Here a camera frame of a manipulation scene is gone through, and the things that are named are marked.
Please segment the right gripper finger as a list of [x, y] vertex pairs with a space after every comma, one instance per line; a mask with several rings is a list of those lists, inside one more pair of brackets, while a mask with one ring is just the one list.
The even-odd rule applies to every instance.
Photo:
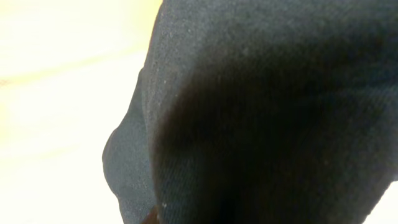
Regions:
[[147, 216], [140, 222], [140, 224], [160, 224], [160, 218], [157, 206], [153, 206]]

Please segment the black t-shirt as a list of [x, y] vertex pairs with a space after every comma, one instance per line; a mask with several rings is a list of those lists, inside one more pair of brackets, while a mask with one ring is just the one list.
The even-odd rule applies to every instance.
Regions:
[[397, 180], [397, 0], [165, 0], [103, 151], [124, 223], [362, 223]]

